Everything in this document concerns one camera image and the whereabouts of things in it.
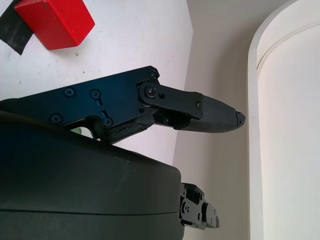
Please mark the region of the black three-fingered right hand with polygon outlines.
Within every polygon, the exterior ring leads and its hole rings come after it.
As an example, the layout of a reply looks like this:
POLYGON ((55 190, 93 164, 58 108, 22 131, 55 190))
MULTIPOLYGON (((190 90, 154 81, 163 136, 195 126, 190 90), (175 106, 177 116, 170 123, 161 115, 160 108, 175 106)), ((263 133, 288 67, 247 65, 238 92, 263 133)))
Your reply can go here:
POLYGON ((245 116, 146 66, 0 103, 3 240, 181 240, 219 218, 180 171, 116 143, 161 125, 226 133, 245 116))

